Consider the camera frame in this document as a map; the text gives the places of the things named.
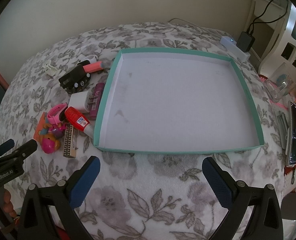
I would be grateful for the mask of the person's left hand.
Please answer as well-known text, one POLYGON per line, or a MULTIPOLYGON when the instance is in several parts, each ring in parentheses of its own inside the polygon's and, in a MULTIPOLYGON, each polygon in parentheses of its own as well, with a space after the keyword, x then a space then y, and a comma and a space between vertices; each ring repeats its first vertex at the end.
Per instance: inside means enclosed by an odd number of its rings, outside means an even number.
POLYGON ((4 187, 0 188, 0 194, 2 195, 2 201, 1 203, 2 205, 2 210, 5 213, 8 213, 8 215, 12 218, 16 218, 17 217, 17 213, 13 208, 13 203, 11 202, 11 194, 10 192, 5 189, 4 187))

